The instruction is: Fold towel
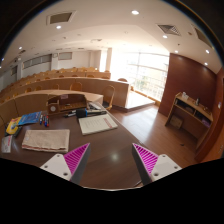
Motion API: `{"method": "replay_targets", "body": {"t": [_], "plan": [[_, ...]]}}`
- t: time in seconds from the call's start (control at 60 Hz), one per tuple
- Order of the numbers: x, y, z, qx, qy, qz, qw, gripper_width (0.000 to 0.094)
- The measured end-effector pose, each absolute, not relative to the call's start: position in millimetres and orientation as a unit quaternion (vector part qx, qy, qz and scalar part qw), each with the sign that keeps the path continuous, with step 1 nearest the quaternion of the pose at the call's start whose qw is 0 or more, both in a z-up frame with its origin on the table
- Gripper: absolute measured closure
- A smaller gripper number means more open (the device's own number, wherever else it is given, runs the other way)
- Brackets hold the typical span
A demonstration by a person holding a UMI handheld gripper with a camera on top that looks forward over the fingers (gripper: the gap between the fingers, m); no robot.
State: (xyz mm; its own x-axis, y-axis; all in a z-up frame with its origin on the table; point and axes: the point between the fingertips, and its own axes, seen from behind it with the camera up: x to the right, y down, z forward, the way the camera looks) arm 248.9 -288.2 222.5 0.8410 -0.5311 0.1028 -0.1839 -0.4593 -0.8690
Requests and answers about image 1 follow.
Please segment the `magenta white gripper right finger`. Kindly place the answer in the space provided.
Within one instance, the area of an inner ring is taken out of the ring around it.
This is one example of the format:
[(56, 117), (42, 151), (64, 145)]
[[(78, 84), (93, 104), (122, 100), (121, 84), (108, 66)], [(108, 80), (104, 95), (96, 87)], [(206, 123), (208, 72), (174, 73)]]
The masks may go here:
[(136, 143), (132, 144), (132, 155), (143, 185), (181, 170), (181, 167), (166, 154), (157, 155)]

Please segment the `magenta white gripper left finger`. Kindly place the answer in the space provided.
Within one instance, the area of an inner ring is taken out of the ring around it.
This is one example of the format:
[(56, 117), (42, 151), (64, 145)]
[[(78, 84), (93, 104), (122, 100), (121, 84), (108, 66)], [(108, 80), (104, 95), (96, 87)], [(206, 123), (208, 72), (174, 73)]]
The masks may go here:
[(62, 154), (55, 154), (41, 169), (48, 171), (65, 180), (79, 184), (90, 156), (90, 144), (84, 144), (72, 151)]

